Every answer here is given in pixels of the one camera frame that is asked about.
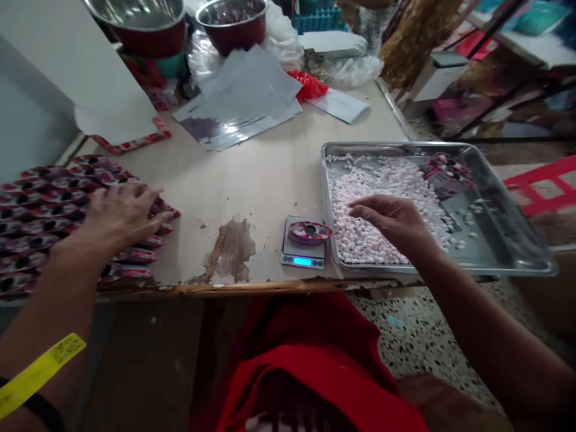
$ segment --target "yellow wristband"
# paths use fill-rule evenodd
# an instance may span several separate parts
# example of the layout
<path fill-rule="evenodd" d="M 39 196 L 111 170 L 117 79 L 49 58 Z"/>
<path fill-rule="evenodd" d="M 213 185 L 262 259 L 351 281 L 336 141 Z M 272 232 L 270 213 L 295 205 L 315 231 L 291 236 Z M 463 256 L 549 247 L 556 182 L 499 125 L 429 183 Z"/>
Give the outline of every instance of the yellow wristband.
<path fill-rule="evenodd" d="M 76 333 L 71 333 L 1 387 L 0 420 L 22 406 L 85 347 L 86 343 Z"/>

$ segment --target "stainless steel tray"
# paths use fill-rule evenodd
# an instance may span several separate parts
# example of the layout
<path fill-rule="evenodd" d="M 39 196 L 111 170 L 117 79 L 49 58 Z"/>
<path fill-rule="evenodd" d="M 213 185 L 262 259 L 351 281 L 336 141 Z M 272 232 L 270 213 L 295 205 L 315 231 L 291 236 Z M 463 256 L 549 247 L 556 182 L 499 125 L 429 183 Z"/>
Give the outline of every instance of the stainless steel tray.
<path fill-rule="evenodd" d="M 326 163 L 328 155 L 355 156 L 382 155 L 403 157 L 421 164 L 436 152 L 453 154 L 472 168 L 476 187 L 442 201 L 441 206 L 454 219 L 452 235 L 466 241 L 462 250 L 450 249 L 450 256 L 471 274 L 506 276 L 552 276 L 556 263 L 541 236 L 534 230 L 522 211 L 508 195 L 506 187 L 496 176 L 488 161 L 474 146 L 465 143 L 444 142 L 329 142 L 322 146 L 324 196 L 326 220 L 335 230 L 332 201 L 328 181 L 346 171 L 343 162 Z M 475 200 L 483 198 L 484 212 L 475 218 L 474 240 L 468 237 L 472 230 L 456 215 L 457 209 L 467 209 Z M 338 258 L 336 238 L 331 239 L 332 258 L 340 267 L 350 271 L 416 273 L 411 265 L 350 265 Z"/>

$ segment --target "table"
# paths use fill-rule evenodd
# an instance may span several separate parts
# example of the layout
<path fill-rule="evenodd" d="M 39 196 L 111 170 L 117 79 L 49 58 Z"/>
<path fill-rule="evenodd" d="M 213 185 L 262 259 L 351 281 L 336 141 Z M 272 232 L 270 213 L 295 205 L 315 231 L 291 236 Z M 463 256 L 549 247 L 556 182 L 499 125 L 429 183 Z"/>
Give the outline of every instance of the table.
<path fill-rule="evenodd" d="M 280 264 L 288 215 L 324 220 L 320 147 L 331 141 L 409 141 L 410 131 L 381 80 L 349 92 L 372 110 L 346 124 L 310 104 L 292 120 L 222 152 L 206 152 L 171 117 L 172 138 L 113 160 L 182 212 L 151 268 L 153 286 L 101 293 L 102 298 L 164 298 L 310 292 L 398 286 L 417 275 L 322 271 Z M 101 153 L 88 139 L 77 155 Z"/>

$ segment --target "table stain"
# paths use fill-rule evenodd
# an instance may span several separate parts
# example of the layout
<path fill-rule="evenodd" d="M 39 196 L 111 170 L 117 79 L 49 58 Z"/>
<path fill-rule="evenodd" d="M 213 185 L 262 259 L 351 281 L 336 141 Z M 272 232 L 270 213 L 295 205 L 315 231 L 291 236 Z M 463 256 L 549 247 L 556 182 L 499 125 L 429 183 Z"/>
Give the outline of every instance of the table stain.
<path fill-rule="evenodd" d="M 246 219 L 241 222 L 232 219 L 220 227 L 214 247 L 204 259 L 206 271 L 189 283 L 209 283 L 214 275 L 233 277 L 234 282 L 248 282 L 250 270 L 244 263 L 255 254 L 250 224 Z"/>

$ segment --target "red plastic bag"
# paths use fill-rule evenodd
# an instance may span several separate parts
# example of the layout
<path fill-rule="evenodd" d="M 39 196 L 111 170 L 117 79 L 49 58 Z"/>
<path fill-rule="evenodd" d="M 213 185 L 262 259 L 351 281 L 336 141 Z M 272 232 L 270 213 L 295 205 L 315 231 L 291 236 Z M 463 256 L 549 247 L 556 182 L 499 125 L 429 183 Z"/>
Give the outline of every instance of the red plastic bag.
<path fill-rule="evenodd" d="M 289 71 L 287 74 L 303 84 L 302 89 L 296 95 L 296 99 L 298 99 L 298 102 L 300 103 L 306 100 L 319 98 L 328 92 L 328 86 L 320 83 L 320 81 L 318 81 L 309 73 L 301 71 Z"/>

